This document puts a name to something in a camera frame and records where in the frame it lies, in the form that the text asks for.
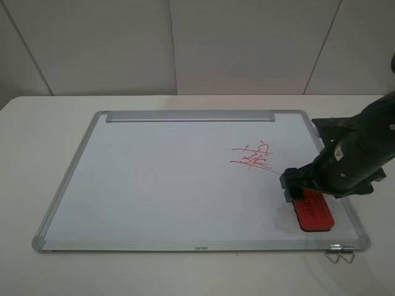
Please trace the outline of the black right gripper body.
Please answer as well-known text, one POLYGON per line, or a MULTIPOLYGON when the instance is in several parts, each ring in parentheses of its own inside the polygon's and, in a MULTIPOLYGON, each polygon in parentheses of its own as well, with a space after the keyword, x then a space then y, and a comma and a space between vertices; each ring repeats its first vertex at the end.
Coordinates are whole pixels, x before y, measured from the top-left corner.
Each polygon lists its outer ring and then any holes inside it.
POLYGON ((336 198, 373 192, 375 138, 348 135, 326 146, 314 161, 296 170, 296 188, 336 198))

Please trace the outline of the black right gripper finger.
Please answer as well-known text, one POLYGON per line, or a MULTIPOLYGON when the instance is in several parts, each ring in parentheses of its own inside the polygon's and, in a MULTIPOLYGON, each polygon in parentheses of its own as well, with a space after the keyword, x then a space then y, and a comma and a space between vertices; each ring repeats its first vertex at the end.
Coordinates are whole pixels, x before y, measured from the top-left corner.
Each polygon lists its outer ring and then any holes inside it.
POLYGON ((301 184, 301 172, 298 168, 287 168, 280 176, 282 188, 299 187, 301 184))
POLYGON ((300 187, 287 187, 285 189, 285 199, 287 203, 293 203, 304 198, 304 190, 300 187))

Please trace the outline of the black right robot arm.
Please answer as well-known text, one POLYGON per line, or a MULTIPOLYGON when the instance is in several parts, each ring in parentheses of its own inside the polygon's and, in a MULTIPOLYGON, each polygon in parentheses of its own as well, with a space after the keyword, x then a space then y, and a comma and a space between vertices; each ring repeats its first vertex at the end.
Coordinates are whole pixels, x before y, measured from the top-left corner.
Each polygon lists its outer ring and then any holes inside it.
POLYGON ((372 102, 353 117, 314 118, 324 148, 310 163, 287 168, 280 177, 287 202, 307 191, 332 195, 367 195, 372 182, 386 177, 382 167, 394 158, 394 93, 372 102))

